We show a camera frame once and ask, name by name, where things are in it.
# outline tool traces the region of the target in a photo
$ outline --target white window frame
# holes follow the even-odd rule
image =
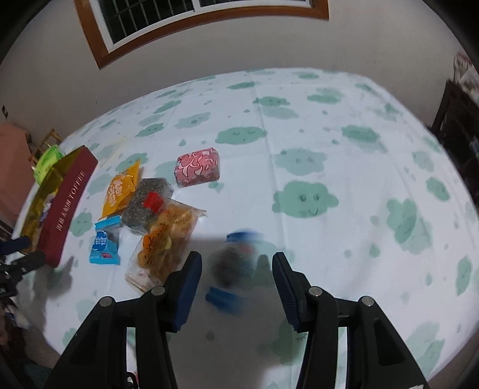
[[[123,46],[124,44],[138,38],[141,35],[148,33],[149,31],[155,30],[159,27],[165,26],[167,24],[176,22],[181,19],[186,19],[190,16],[198,15],[200,13],[206,12],[213,12],[218,10],[226,10],[232,8],[241,8],[241,7],[257,7],[257,6],[288,6],[288,7],[299,7],[299,8],[311,8],[311,0],[306,1],[298,1],[298,0],[241,0],[241,1],[229,1],[226,3],[221,4],[214,4],[208,5],[206,7],[202,7],[200,5],[199,0],[192,0],[193,3],[193,11],[187,11],[181,13],[179,15],[172,16],[165,20],[161,20],[154,24],[151,24],[141,30],[136,31],[135,33],[123,38],[122,40],[113,43],[113,40],[110,36],[110,32],[108,31],[108,27],[105,22],[105,18],[102,13],[102,9],[100,6],[100,0],[89,0],[91,10],[93,11],[93,15],[95,17],[96,23],[100,30],[100,34],[102,36],[103,42],[105,43],[106,49],[108,53],[111,53],[118,49],[119,47]]]

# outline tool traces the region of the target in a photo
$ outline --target open box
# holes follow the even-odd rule
[[[81,146],[52,166],[38,189],[23,224],[22,236],[28,236],[32,242],[24,253],[41,250],[50,266],[58,266],[78,201],[97,164],[98,161],[90,150]],[[57,194],[39,228],[45,200],[54,192]]]

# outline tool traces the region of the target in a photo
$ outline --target green snack package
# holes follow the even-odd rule
[[[42,184],[52,166],[62,159],[62,157],[63,154],[58,145],[53,145],[43,153],[36,164],[35,171],[33,172],[33,177],[38,185]]]

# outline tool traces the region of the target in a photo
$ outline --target window frame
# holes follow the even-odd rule
[[[149,42],[202,24],[252,16],[299,16],[329,20],[328,0],[307,0],[304,3],[297,0],[261,0],[261,5],[252,5],[253,1],[258,3],[260,0],[228,2],[202,7],[201,11],[187,11],[147,26],[115,44],[98,0],[75,0],[75,7],[100,69]],[[287,5],[274,5],[284,2]]]

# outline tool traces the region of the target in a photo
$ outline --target white tablecloth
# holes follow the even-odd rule
[[[203,276],[188,322],[169,342],[180,388],[295,387],[306,336],[285,320],[270,271],[276,251],[336,297],[373,296],[427,378],[477,327],[479,233],[469,194],[435,138],[368,78],[319,69],[205,77],[115,108],[61,146],[83,144],[99,163],[61,263],[19,284],[26,316],[60,353],[100,297],[139,295],[124,280],[139,236],[122,230],[119,266],[88,260],[106,187],[137,159],[142,177],[166,177],[174,199],[208,212],[190,244]],[[219,152],[220,180],[177,188],[177,157],[209,147]],[[208,257],[246,228],[262,235],[259,266],[243,313],[231,316],[205,301]],[[131,331],[129,344],[134,370]],[[345,366],[340,331],[337,387]]]

